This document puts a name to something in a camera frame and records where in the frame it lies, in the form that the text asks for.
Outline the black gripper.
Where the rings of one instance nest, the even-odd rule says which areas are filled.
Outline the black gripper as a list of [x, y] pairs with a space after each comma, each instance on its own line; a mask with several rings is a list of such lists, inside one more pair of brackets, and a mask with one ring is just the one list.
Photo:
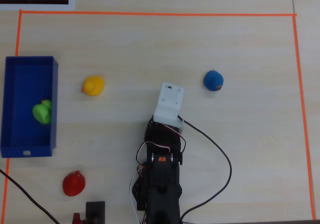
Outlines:
[[156, 122], [153, 116], [147, 123], [144, 141], [153, 142], [160, 146], [167, 146], [174, 154], [177, 152], [183, 153], [187, 144], [177, 127]]

